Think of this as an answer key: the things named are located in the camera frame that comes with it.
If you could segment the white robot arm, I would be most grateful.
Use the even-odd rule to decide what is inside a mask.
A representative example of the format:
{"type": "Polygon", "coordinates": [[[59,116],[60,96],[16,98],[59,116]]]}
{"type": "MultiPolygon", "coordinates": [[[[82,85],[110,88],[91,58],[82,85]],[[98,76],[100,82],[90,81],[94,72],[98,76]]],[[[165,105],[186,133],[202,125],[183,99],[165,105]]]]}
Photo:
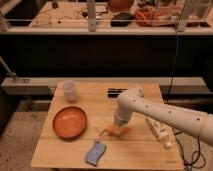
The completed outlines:
{"type": "Polygon", "coordinates": [[[140,87],[131,87],[117,97],[114,125],[124,127],[137,112],[163,122],[213,147],[213,114],[157,103],[143,97],[140,87]]]}

